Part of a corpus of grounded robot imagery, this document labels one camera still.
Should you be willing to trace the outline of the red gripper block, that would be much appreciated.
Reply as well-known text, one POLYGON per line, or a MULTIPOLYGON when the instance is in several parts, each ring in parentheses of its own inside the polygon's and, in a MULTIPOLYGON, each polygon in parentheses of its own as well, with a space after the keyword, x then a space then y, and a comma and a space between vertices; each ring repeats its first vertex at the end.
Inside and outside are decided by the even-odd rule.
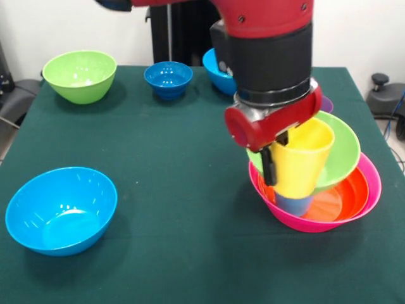
POLYGON ((301 125, 320 110, 321 89, 312 82, 309 94, 278 108, 253 108, 240 101, 225 110, 225 123, 234 141, 253 152, 260 150, 263 178, 267 186, 277 184, 277 173, 268 145, 289 143, 291 127, 301 125))

